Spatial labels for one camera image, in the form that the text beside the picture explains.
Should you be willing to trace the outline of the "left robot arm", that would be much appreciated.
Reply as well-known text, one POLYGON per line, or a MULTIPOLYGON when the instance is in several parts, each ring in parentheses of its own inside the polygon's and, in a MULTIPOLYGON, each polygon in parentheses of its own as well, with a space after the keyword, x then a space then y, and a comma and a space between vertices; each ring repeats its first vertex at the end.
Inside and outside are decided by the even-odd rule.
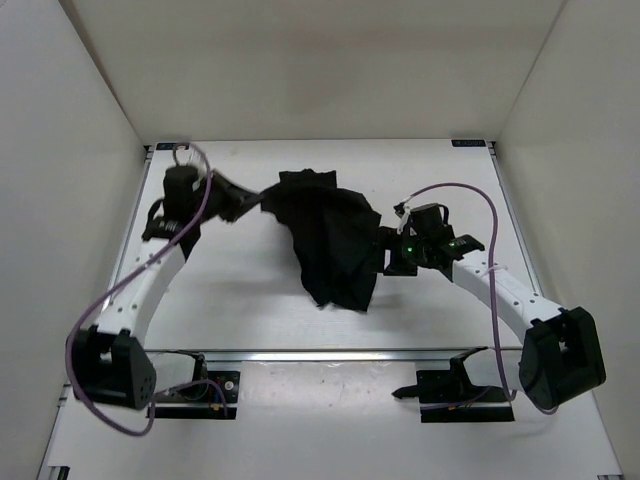
POLYGON ((262 199, 217 171, 169 168, 163 196, 149 208, 133 271, 111 294, 107 308, 72 336, 70 367, 76 395, 93 403, 141 410, 155 394, 177 388, 188 398, 208 389, 200 355, 149 354, 151 320, 170 283, 185 266, 203 223, 232 223, 262 199))

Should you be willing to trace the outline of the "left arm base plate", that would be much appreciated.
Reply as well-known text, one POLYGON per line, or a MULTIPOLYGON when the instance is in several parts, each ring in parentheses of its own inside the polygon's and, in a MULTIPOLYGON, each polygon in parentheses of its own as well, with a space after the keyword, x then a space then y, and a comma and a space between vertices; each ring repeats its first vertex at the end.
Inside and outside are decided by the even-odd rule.
POLYGON ((235 420, 241 386, 238 363, 208 360, 204 353, 169 350, 151 355, 159 385, 155 418, 235 420))

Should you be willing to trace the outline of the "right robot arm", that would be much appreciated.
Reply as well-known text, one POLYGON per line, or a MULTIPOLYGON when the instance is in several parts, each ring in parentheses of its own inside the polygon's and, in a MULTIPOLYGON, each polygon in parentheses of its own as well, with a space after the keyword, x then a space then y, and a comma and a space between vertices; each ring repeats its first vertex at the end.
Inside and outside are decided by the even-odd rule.
POLYGON ((456 237, 450 227, 426 236, 382 227, 376 255, 377 270, 385 276, 439 271, 489 307, 492 322, 504 322, 522 345, 510 355, 498 346, 467 350, 451 358, 436 379, 401 387, 394 397, 432 395, 456 406, 501 387, 521 391, 538 409, 552 411, 605 382, 592 315, 582 307, 566 309, 523 285, 474 237, 456 237))

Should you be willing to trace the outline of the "black skirt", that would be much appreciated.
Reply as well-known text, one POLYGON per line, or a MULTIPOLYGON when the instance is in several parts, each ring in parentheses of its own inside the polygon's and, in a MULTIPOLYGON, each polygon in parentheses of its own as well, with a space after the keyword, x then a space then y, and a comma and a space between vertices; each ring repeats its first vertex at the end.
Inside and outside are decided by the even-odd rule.
POLYGON ((301 284, 319 308, 368 310, 381 215, 362 193, 339 187, 336 171, 281 171, 261 210, 289 230, 301 284))

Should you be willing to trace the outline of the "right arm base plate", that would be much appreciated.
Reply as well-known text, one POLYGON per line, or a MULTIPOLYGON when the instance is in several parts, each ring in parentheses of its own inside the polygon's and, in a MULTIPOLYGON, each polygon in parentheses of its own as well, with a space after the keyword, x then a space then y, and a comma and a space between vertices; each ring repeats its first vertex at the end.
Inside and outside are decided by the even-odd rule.
POLYGON ((509 423, 513 408, 499 387, 455 387, 446 370, 418 370, 420 420, 423 424, 509 423))

